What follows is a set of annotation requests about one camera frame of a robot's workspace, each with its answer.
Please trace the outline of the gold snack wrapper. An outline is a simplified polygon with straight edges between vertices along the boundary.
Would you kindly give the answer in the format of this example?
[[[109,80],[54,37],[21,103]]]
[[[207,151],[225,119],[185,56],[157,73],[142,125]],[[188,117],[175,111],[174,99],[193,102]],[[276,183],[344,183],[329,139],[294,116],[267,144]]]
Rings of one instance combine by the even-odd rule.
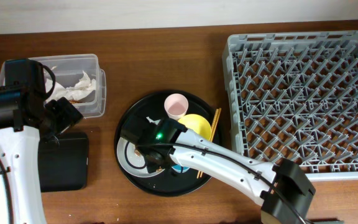
[[[70,100],[69,102],[70,102],[71,104],[83,103],[83,102],[81,102],[81,101],[75,101],[75,100]]]

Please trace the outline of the blue cup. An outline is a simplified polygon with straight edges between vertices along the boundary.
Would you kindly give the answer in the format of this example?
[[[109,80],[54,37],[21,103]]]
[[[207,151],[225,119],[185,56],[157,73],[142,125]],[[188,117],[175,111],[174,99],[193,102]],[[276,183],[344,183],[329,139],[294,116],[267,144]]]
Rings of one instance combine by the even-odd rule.
[[[179,173],[179,174],[182,174],[182,173],[185,173],[187,172],[190,168],[189,167],[182,167],[182,166],[179,166],[179,165],[174,165],[172,166],[172,169]]]

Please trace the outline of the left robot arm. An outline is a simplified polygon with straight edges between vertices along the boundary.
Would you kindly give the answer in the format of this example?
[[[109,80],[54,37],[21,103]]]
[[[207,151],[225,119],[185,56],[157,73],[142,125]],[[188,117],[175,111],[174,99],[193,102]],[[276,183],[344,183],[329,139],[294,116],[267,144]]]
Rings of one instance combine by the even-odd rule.
[[[45,223],[38,170],[39,142],[82,119],[66,99],[49,100],[44,74],[55,74],[29,58],[4,62],[0,86],[0,223]]]

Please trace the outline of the pink cup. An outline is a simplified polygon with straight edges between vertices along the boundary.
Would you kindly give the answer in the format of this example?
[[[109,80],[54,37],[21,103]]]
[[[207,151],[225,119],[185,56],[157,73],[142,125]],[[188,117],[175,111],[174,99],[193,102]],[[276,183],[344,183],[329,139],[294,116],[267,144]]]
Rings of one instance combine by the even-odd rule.
[[[164,101],[164,109],[169,118],[179,120],[188,111],[189,103],[187,98],[179,93],[169,95]]]

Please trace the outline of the yellow bowl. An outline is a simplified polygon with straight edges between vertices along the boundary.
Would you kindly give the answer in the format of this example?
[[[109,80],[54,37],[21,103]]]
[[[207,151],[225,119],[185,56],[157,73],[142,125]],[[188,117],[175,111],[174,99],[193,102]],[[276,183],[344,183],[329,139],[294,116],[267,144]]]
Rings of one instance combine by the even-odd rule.
[[[187,114],[178,120],[179,123],[185,125],[188,129],[192,129],[195,133],[209,140],[211,137],[211,125],[209,121],[198,114]]]

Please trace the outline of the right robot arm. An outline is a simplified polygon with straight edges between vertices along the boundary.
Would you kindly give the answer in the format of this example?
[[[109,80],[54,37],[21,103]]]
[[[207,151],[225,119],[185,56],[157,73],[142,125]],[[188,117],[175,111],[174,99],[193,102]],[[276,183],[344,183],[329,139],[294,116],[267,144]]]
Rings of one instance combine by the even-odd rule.
[[[276,165],[237,154],[171,118],[157,124],[132,117],[120,136],[133,144],[150,171],[174,164],[200,170],[249,197],[261,207],[262,223],[308,223],[316,189],[298,164]]]

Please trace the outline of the white tissue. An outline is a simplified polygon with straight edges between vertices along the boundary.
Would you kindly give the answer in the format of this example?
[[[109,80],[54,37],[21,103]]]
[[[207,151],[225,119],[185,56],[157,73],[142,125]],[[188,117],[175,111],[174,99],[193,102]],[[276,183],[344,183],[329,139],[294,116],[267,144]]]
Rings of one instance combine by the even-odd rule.
[[[88,74],[83,71],[83,76],[74,86],[64,87],[58,82],[55,82],[55,88],[45,102],[48,103],[51,100],[59,100],[60,98],[66,98],[68,101],[75,100],[83,102],[88,95],[96,90],[96,84],[97,81],[90,79]]]
[[[153,119],[151,119],[150,117],[146,117],[146,119],[148,120],[148,122],[153,123],[153,124],[155,124],[155,125],[158,125],[159,122],[160,122],[160,119],[158,119],[158,120],[153,120]]]

